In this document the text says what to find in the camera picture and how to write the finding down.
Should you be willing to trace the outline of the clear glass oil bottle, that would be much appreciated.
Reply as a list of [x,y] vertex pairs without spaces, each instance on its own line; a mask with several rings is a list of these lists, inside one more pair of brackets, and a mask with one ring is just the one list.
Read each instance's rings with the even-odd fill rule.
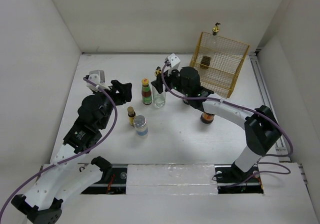
[[[155,78],[157,75],[161,75],[162,69],[158,66],[154,72],[155,74]],[[165,87],[163,86],[163,93],[159,94],[156,89],[152,86],[152,98],[153,98],[153,103],[155,105],[155,107],[157,108],[161,108],[165,105],[165,101],[166,101],[166,92],[165,92]]]

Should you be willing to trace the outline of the dark liquid oil bottle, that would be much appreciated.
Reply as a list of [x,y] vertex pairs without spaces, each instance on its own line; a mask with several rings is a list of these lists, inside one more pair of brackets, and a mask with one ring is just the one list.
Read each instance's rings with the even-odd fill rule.
[[202,34],[200,47],[203,52],[201,60],[201,68],[208,69],[210,66],[211,59],[216,52],[217,48],[217,34],[220,30],[219,26],[221,23],[216,22],[212,28],[211,34]]

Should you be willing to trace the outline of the black cap vinegar bottle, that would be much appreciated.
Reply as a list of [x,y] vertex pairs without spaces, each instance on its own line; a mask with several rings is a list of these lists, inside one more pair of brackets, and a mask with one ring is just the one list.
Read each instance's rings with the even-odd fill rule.
[[188,96],[184,96],[183,99],[182,99],[183,103],[186,104],[186,105],[191,105],[193,103],[192,100],[190,100],[190,97]]

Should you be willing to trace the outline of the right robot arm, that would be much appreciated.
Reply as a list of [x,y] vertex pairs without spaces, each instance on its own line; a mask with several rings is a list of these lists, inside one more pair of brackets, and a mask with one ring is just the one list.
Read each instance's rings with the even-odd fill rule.
[[158,67],[156,79],[151,84],[158,93],[175,90],[189,106],[207,115],[224,118],[245,132],[246,147],[232,163],[229,170],[219,174],[224,183],[239,183],[253,173],[252,167],[267,154],[281,137],[271,110],[262,105],[249,111],[245,107],[232,105],[216,93],[201,86],[198,71],[192,67],[165,72]]

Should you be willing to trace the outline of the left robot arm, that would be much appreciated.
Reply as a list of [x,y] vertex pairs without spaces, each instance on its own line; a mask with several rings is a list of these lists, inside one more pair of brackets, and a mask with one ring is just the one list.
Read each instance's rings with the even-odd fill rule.
[[88,77],[84,80],[92,94],[83,99],[78,117],[52,163],[36,175],[38,180],[31,189],[11,200],[33,224],[55,224],[70,197],[111,178],[113,166],[101,156],[93,158],[77,177],[69,180],[68,176],[85,155],[106,139],[101,131],[107,127],[111,115],[118,114],[117,106],[131,101],[132,84],[113,80],[110,86],[104,87]]

